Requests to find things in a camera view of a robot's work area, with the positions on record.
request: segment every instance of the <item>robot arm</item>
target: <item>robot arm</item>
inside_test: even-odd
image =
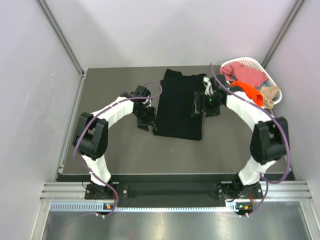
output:
[[[285,144],[279,129],[274,125],[270,117],[260,109],[252,106],[252,102],[245,92],[238,87],[230,87],[224,76],[219,76],[221,82],[229,88],[235,95],[246,101],[240,100],[234,95],[225,93],[217,85],[214,78],[203,78],[205,92],[202,96],[203,111],[206,117],[217,116],[220,114],[220,105],[234,111],[252,131],[250,144],[251,156],[245,167],[237,173],[232,185],[234,190],[240,193],[243,190],[254,187],[260,180],[260,174],[264,174],[267,169],[275,164],[286,154]],[[285,118],[276,118],[289,139],[288,122]]]
[[[78,152],[85,160],[87,166],[92,170],[90,175],[91,181],[94,184],[105,186],[93,173],[105,183],[108,183],[111,179],[111,174],[108,171],[105,160],[105,152],[108,146],[108,129],[111,128],[113,124],[133,113],[137,117],[138,128],[148,131],[148,126],[156,127],[156,110],[151,106],[151,101],[135,99],[136,97],[150,97],[150,95],[150,91],[143,86],[138,86],[135,92],[123,93],[113,103],[103,108],[106,111],[102,113],[89,128],[89,130],[94,130],[94,132],[90,133],[88,131],[84,135]],[[92,113],[84,112],[81,114],[72,141],[74,146],[77,144],[88,122],[103,109]]]

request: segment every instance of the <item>metal floor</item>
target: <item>metal floor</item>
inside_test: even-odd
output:
[[[88,70],[77,118],[83,112],[94,112],[113,102],[123,92],[137,85],[160,82],[170,68],[184,75],[206,73],[208,66],[91,68]],[[152,94],[158,86],[148,86]],[[158,105],[155,99],[152,105]],[[226,174],[240,171],[250,157],[252,132],[234,112],[221,107],[221,115],[203,119],[202,140],[192,141],[154,136],[137,128],[134,115],[121,119],[109,130],[106,161],[112,174]],[[64,174],[87,174],[74,163],[69,147]],[[282,173],[285,160],[278,161],[269,173]]]
[[[82,212],[50,212],[59,232]],[[250,218],[223,212],[116,212],[103,220],[85,216],[43,240],[310,240],[299,202],[266,202]]]

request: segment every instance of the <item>black motor joint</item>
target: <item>black motor joint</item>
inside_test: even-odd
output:
[[[242,91],[238,86],[230,86],[224,75],[217,76],[220,82],[232,92]],[[204,112],[205,117],[220,115],[220,106],[226,105],[227,93],[217,83],[215,78],[210,78],[213,94],[206,95],[204,92],[194,92],[191,117],[200,115]]]
[[[83,112],[80,115],[72,140],[74,147],[93,117],[94,115],[88,112]],[[96,118],[80,142],[78,147],[79,154],[88,156],[94,161],[100,158],[108,147],[108,129],[109,123],[105,119]]]
[[[120,97],[135,98],[135,97],[150,97],[151,92],[144,86],[139,85],[135,91],[131,93],[124,92]],[[156,108],[151,105],[150,100],[134,99],[133,114],[136,116],[137,127],[145,131],[149,131],[148,126],[156,127]]]
[[[236,204],[236,213],[245,216],[254,209],[254,199],[263,197],[261,185],[257,182],[251,185],[243,185],[238,174],[230,183],[217,184],[219,198],[225,202],[233,202]]]
[[[113,186],[113,182],[111,179],[109,180],[108,184],[110,186]],[[100,199],[113,199],[113,198],[114,198],[113,191],[107,186],[102,186],[90,181],[90,184],[88,184],[85,188],[84,199],[100,200]]]

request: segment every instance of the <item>white wall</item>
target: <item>white wall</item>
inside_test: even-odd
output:
[[[1,1],[0,23],[0,239],[24,240],[80,76],[35,0]]]
[[[46,0],[82,68],[262,62],[294,1]]]
[[[320,1],[307,0],[266,70],[280,86],[276,113],[289,123],[292,158],[320,212]]]

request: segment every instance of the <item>white plastic basket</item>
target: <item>white plastic basket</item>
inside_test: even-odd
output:
[[[269,74],[266,72],[266,70],[255,59],[253,59],[251,57],[239,57],[239,58],[236,58],[236,59],[232,59],[230,61],[226,61],[225,63],[223,63],[221,65],[221,67],[224,67],[225,65],[230,64],[232,62],[239,62],[239,63],[244,64],[244,65],[246,65],[246,66],[248,66],[250,68],[257,69],[260,72],[265,73],[266,76],[268,77],[268,81],[270,83],[270,86],[277,86],[275,81],[269,76]],[[274,101],[274,104],[276,105],[277,103],[279,103],[281,101],[281,99],[282,99],[282,92],[279,89],[278,98]]]

